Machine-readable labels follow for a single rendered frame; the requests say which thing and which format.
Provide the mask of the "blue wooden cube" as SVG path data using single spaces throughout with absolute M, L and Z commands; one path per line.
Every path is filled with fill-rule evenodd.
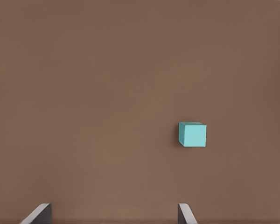
M 178 140 L 184 147 L 205 147 L 207 125 L 200 122 L 179 122 Z

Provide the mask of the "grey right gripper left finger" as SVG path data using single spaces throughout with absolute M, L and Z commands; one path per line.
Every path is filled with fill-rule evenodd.
M 42 203 L 35 208 L 20 224 L 52 224 L 52 206 Z

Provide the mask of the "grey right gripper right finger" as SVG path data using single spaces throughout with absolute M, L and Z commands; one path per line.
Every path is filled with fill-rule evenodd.
M 198 224 L 190 206 L 187 203 L 178 203 L 178 224 Z

